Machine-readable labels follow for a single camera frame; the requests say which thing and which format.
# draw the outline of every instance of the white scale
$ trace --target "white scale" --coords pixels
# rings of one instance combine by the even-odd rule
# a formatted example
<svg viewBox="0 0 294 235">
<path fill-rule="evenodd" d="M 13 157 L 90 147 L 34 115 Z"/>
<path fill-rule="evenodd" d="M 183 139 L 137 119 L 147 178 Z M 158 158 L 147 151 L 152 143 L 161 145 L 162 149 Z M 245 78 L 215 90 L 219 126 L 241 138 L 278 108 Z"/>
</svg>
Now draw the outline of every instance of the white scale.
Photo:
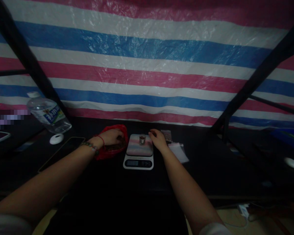
<svg viewBox="0 0 294 235">
<path fill-rule="evenodd" d="M 123 167 L 132 170 L 151 170 L 154 167 L 153 142 L 147 135 L 145 143 L 140 144 L 139 136 L 139 134 L 131 134 Z"/>
</svg>

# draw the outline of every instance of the white sleeve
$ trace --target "white sleeve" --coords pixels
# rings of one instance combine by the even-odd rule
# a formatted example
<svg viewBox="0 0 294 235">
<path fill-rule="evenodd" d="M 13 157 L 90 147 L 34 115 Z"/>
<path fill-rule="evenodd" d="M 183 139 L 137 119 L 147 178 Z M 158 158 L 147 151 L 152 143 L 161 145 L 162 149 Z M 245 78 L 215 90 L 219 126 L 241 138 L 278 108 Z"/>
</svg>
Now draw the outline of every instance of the white sleeve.
<svg viewBox="0 0 294 235">
<path fill-rule="evenodd" d="M 199 235 L 232 235 L 226 226 L 219 223 L 211 223 L 206 225 Z"/>
<path fill-rule="evenodd" d="M 17 216 L 0 215 L 0 235 L 31 235 L 30 224 Z"/>
</svg>

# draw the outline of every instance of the bracelet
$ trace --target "bracelet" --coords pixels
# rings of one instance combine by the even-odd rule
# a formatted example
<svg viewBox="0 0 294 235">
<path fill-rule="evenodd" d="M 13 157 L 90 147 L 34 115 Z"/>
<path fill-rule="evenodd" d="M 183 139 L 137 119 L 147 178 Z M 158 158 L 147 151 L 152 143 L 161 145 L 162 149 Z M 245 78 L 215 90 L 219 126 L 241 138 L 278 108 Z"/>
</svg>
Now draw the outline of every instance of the bracelet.
<svg viewBox="0 0 294 235">
<path fill-rule="evenodd" d="M 98 155 L 98 154 L 99 154 L 99 151 L 98 151 L 98 149 L 97 149 L 97 146 L 94 146 L 92 143 L 89 143 L 89 142 L 85 142 L 85 141 L 83 141 L 83 142 L 81 143 L 81 145 L 87 145 L 87 146 L 91 147 L 91 150 L 92 150 L 93 152 L 95 152 L 95 155 Z"/>
<path fill-rule="evenodd" d="M 102 142 L 104 143 L 104 145 L 103 145 L 104 150 L 106 150 L 106 146 L 105 146 L 105 141 L 104 141 L 104 139 L 103 139 L 100 135 L 94 135 L 94 137 L 99 137 L 100 139 L 102 139 Z"/>
</svg>

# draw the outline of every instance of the right hand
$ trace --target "right hand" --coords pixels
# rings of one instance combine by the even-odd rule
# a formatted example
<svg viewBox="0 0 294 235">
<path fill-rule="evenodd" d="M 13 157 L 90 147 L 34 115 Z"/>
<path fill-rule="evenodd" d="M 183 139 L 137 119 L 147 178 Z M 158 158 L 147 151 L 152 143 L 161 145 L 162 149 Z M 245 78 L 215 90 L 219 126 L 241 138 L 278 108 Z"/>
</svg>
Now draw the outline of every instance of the right hand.
<svg viewBox="0 0 294 235">
<path fill-rule="evenodd" d="M 164 135 L 160 131 L 158 131 L 157 129 L 151 129 L 150 131 L 151 132 L 148 133 L 149 137 L 151 138 L 154 145 L 157 147 L 157 149 L 159 149 L 160 152 L 169 148 L 167 146 L 167 142 Z"/>
</svg>

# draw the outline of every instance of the plastic tarp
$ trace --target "plastic tarp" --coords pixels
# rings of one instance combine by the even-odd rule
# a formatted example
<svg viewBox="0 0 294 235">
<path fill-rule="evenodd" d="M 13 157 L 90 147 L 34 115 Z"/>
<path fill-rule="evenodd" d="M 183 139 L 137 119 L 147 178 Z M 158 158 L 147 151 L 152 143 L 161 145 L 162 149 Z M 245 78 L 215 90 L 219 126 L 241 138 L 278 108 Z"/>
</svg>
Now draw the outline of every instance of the plastic tarp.
<svg viewBox="0 0 294 235">
<path fill-rule="evenodd" d="M 294 24 L 294 1 L 4 0 L 74 116 L 211 126 Z M 0 35 L 0 70 L 19 69 Z M 0 109 L 25 109 L 30 76 L 0 77 Z M 254 95 L 294 107 L 294 56 Z M 234 127 L 294 128 L 247 100 Z"/>
</svg>

